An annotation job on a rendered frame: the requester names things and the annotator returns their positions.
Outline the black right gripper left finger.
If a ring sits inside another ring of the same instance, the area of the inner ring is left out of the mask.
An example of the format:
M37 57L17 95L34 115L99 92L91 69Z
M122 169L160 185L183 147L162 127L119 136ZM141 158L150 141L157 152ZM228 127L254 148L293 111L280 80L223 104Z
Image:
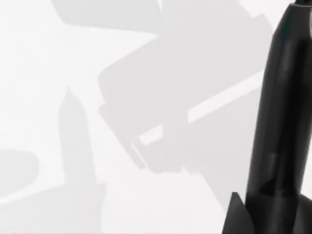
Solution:
M238 192L232 192L221 234L254 234L252 219Z

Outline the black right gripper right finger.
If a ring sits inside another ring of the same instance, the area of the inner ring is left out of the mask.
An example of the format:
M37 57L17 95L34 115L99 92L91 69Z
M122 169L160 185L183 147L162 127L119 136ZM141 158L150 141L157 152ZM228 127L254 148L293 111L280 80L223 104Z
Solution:
M296 234L312 234L312 200L305 195L299 197Z

